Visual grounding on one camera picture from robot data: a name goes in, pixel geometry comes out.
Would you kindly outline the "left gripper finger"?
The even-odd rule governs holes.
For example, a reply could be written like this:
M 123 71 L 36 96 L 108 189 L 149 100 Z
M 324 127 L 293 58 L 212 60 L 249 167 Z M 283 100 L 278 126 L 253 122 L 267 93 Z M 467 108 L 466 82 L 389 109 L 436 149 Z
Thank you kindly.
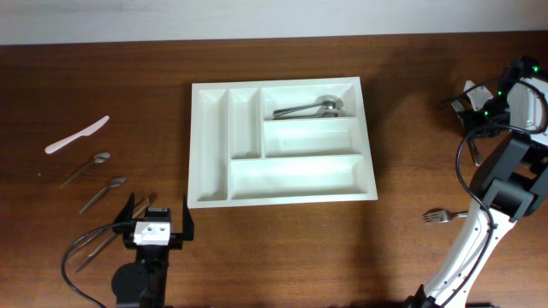
M 182 202 L 182 232 L 184 234 L 194 233 L 194 220 L 188 208 L 188 198 L 186 195 L 183 196 Z
M 135 204 L 135 193 L 132 192 L 129 195 L 128 201 L 123 206 L 119 214 L 116 216 L 113 223 L 114 224 L 131 223 L 133 221 L 134 204 Z

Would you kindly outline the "metal fork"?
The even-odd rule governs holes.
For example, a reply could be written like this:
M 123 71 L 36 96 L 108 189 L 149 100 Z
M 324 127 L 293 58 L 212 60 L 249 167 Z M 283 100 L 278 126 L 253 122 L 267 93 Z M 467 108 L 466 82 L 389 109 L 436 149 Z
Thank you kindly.
M 466 129 L 464 125 L 464 118 L 463 118 L 463 115 L 466 109 L 457 100 L 454 100 L 451 102 L 451 107 L 455 111 L 456 116 L 462 125 L 462 128 Z M 477 145 L 475 144 L 472 138 L 468 139 L 467 144 L 468 144 L 468 149 L 470 151 L 471 157 L 474 161 L 474 164 L 476 166 L 480 166 L 483 163 L 483 157 L 480 155 Z
M 428 211 L 422 216 L 424 224 L 447 223 L 455 218 L 467 217 L 467 211 L 452 212 L 449 210 Z

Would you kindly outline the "large metal spoon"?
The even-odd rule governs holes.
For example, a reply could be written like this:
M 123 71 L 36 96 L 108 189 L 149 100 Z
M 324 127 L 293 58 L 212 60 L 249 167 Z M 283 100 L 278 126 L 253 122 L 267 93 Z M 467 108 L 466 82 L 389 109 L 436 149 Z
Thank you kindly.
M 297 111 L 311 109 L 314 107 L 318 107 L 319 109 L 317 110 L 315 114 L 313 114 L 313 116 L 321 116 L 325 110 L 327 111 L 340 110 L 343 106 L 344 106 L 344 102 L 339 97 L 332 96 L 332 95 L 324 95 L 324 96 L 317 97 L 316 100 L 311 104 L 304 104 L 301 106 L 274 110 L 272 112 L 272 116 L 274 119 L 285 119 L 287 118 L 288 114 L 292 114 Z
M 310 118 L 337 118 L 343 113 L 342 110 L 319 110 L 312 115 L 288 115 L 274 117 L 274 120 L 310 119 Z

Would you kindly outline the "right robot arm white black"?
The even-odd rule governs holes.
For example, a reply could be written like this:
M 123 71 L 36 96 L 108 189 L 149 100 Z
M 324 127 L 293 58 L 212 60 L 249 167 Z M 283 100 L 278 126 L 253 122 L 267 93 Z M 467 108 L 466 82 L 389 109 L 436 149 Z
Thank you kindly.
M 456 176 L 471 197 L 466 221 L 439 272 L 404 301 L 410 308 L 464 307 L 500 240 L 547 197 L 547 71 L 529 56 L 509 62 L 487 82 L 467 81 L 448 98 L 477 169 L 470 182 Z

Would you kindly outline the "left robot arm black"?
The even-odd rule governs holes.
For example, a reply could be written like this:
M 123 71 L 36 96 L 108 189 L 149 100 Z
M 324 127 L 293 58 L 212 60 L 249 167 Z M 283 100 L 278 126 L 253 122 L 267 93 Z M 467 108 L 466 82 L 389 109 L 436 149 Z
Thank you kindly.
M 135 195 L 131 194 L 113 222 L 112 230 L 122 243 L 135 251 L 135 260 L 113 275 L 111 289 L 117 307 L 163 308 L 169 255 L 194 239 L 194 221 L 187 200 L 182 201 L 182 231 L 171 230 L 171 210 L 149 207 L 145 216 L 134 218 Z

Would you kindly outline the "metal knife near left arm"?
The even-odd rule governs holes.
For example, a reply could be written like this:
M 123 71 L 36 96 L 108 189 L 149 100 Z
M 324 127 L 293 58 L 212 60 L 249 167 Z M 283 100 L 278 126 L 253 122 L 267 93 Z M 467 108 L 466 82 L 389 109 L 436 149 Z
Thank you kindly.
M 151 197 L 145 197 L 139 199 L 135 203 L 135 209 L 133 212 L 132 218 L 138 218 L 149 206 L 151 205 Z M 96 239 L 98 239 L 100 236 L 106 233 L 106 230 L 97 232 L 94 235 L 89 235 L 85 238 L 85 240 L 78 244 L 76 248 L 69 254 L 70 257 L 78 253 L 79 251 L 83 250 L 85 247 L 91 245 Z

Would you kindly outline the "small teaspoon lower left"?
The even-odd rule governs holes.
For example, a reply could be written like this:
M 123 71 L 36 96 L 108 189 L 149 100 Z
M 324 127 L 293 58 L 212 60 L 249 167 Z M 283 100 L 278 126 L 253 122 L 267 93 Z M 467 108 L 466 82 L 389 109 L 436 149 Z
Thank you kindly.
M 118 177 L 112 179 L 105 187 L 99 190 L 80 210 L 80 214 L 84 214 L 90 210 L 102 197 L 104 197 L 112 188 L 120 187 L 128 181 L 127 177 Z

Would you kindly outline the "small teaspoon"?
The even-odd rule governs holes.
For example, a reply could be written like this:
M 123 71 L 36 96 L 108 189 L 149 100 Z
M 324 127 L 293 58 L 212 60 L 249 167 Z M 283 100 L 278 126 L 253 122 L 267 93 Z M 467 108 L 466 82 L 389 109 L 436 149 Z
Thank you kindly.
M 99 190 L 80 210 L 80 214 L 84 214 L 90 210 L 102 197 L 104 197 L 112 188 L 120 187 L 128 181 L 127 177 L 118 177 L 112 179 L 105 187 Z
M 68 178 L 66 178 L 61 184 L 60 188 L 66 187 L 69 183 L 74 181 L 76 178 L 78 178 L 80 175 L 85 173 L 89 168 L 91 168 L 93 165 L 98 163 L 104 163 L 107 160 L 110 159 L 110 153 L 109 152 L 100 152 L 97 154 L 94 154 L 86 163 L 81 165 L 76 171 L 74 171 Z

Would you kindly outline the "small teaspoon upper left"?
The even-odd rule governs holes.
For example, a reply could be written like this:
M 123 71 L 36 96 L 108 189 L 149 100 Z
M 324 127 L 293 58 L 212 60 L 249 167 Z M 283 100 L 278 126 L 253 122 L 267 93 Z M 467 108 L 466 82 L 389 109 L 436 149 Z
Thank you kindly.
M 68 178 L 66 178 L 61 184 L 60 188 L 66 187 L 69 183 L 74 181 L 76 178 L 78 178 L 80 175 L 85 173 L 89 168 L 91 168 L 93 165 L 98 163 L 104 163 L 107 160 L 110 159 L 110 153 L 109 152 L 100 152 L 97 154 L 94 154 L 86 163 L 81 165 L 76 171 L 74 171 Z

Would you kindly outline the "white plastic knife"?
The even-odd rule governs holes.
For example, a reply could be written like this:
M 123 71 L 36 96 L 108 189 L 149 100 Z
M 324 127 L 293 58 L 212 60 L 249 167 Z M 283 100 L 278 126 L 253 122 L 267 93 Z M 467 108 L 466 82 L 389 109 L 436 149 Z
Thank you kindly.
M 52 154 L 52 153 L 62 149 L 64 146 L 70 144 L 71 142 L 77 140 L 78 138 L 88 137 L 88 136 L 94 134 L 102 126 L 104 126 L 108 122 L 109 119 L 110 119 L 110 117 L 108 115 L 105 115 L 104 117 L 102 117 L 98 121 L 94 122 L 89 127 L 86 127 L 86 128 L 80 130 L 77 133 L 74 133 L 74 134 L 72 134 L 72 135 L 70 135 L 70 136 L 68 136 L 64 139 L 58 140 L 57 142 L 54 142 L 50 145 L 47 145 L 45 147 L 45 153 L 46 154 Z

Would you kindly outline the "white plastic cutlery tray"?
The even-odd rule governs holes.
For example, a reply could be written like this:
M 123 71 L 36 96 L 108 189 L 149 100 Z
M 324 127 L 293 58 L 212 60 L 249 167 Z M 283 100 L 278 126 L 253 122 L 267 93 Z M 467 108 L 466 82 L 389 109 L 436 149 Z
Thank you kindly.
M 272 116 L 324 95 L 339 117 Z M 359 77 L 193 84 L 189 208 L 377 197 Z

